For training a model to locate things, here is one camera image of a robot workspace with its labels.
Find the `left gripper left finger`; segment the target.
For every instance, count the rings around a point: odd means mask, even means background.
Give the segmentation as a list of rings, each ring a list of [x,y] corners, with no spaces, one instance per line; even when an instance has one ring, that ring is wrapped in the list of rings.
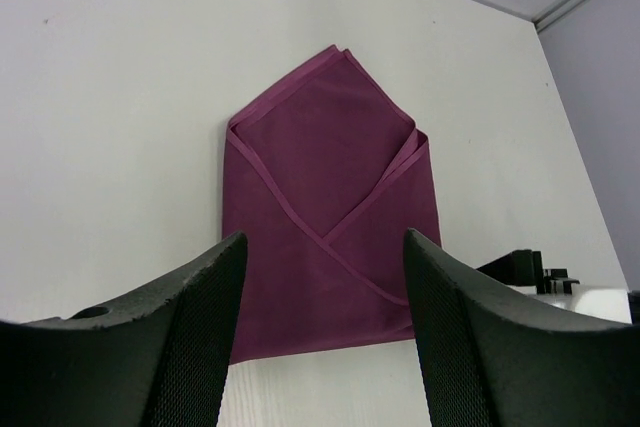
[[[1,325],[5,426],[214,426],[248,257],[233,234],[63,319]]]

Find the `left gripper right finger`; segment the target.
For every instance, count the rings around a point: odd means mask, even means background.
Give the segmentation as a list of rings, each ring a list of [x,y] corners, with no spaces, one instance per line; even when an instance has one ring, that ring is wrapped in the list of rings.
[[[416,230],[403,265],[435,426],[635,426],[639,329],[521,294]]]

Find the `purple satin napkin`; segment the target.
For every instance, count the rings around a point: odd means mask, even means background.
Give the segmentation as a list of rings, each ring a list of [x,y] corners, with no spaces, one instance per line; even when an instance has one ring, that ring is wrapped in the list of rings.
[[[222,191],[248,239],[233,363],[412,337],[403,238],[441,239],[429,140],[350,51],[229,119]]]

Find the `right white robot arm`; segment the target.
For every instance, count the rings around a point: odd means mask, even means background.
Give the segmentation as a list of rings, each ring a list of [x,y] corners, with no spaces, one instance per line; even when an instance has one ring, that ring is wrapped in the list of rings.
[[[583,284],[567,269],[544,268],[540,251],[515,250],[482,265],[478,271],[554,307],[639,324],[639,291]]]

